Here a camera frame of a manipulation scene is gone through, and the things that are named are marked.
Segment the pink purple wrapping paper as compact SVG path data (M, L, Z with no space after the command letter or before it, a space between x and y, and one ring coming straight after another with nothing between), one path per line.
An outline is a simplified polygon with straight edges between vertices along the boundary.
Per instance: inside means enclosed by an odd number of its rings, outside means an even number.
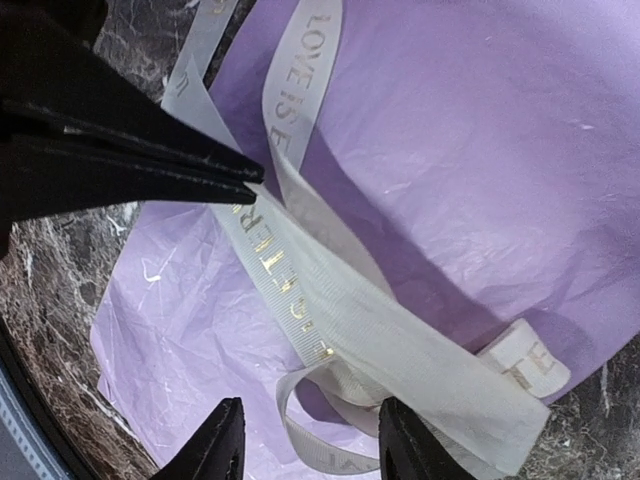
M226 396L252 479L373 479L384 399L479 479L639 330L635 1L203 1L165 111L249 206L149 202L91 331L159 466Z

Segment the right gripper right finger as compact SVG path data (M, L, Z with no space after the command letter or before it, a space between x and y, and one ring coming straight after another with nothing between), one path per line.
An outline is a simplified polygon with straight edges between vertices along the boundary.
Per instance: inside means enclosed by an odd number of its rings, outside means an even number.
M379 456L383 480L474 479L397 398L385 399L379 412Z

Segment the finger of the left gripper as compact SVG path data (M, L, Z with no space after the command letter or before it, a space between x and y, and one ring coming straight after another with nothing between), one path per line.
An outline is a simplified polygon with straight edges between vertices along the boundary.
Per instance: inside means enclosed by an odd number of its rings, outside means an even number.
M224 146L214 153L199 158L76 135L14 134L1 145L1 228L133 201L254 203L255 164Z

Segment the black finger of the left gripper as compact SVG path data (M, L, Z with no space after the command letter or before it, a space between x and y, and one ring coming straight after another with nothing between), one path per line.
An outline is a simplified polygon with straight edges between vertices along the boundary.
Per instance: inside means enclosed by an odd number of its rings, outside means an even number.
M1 4L1 144L198 181L264 169L165 112L33 3Z

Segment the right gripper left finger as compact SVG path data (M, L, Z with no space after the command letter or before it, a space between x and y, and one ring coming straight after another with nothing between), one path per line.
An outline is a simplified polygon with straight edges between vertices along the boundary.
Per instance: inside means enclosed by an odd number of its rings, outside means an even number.
M155 480L241 480L245 418L239 397L225 398Z

